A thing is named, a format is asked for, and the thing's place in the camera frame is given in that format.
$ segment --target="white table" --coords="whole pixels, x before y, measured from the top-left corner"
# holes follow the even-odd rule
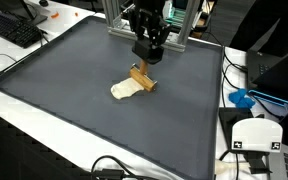
[[[31,2],[38,4],[38,0],[31,0]],[[49,19],[38,25],[38,27],[48,32],[49,35],[47,35],[47,37],[49,40],[58,37],[84,17],[94,15],[91,11],[50,1],[49,4],[50,5],[46,9],[41,10],[41,13],[47,15]],[[50,18],[50,15],[55,14],[56,12],[58,12],[60,16],[55,19]],[[95,16],[105,18],[103,14],[96,14]],[[28,49],[22,49],[0,38],[0,53],[8,54],[16,60],[20,60],[38,48],[40,48],[40,43],[36,43]],[[233,49],[227,49],[226,52],[234,63],[241,65],[245,64],[244,52]],[[14,62],[9,58],[0,56],[0,70],[9,67],[13,63]],[[245,87],[245,75],[235,68],[232,67],[228,70],[227,77],[236,86]],[[225,95],[227,96],[233,91],[235,90],[225,83]],[[227,99],[226,105],[234,106]],[[267,115],[267,113],[259,106],[255,106],[252,111],[255,115],[261,113]],[[81,130],[76,126],[68,124],[65,121],[51,116],[39,109],[33,108],[30,105],[6,96],[3,93],[0,93],[0,117],[84,169],[90,169],[93,162],[98,157],[102,155],[112,155],[133,167],[132,171],[135,174],[147,175],[160,179],[181,179],[173,173],[161,169],[133,153],[98,138],[91,133]],[[223,132],[220,123],[218,123],[216,157],[219,158],[226,149],[227,147],[224,141]],[[228,155],[225,160],[234,162],[235,156]],[[117,168],[117,165],[110,160],[103,160],[100,161],[98,167]],[[235,175],[236,171],[231,170],[219,175],[217,179],[233,179],[235,178]],[[266,179],[266,176],[251,176],[248,173],[240,172],[240,179],[260,180]]]

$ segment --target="wooden block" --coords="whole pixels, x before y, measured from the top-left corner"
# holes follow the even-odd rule
[[[155,83],[149,78],[147,78],[145,75],[141,74],[139,70],[135,67],[130,70],[130,76],[140,85],[142,85],[146,91],[154,91]]]

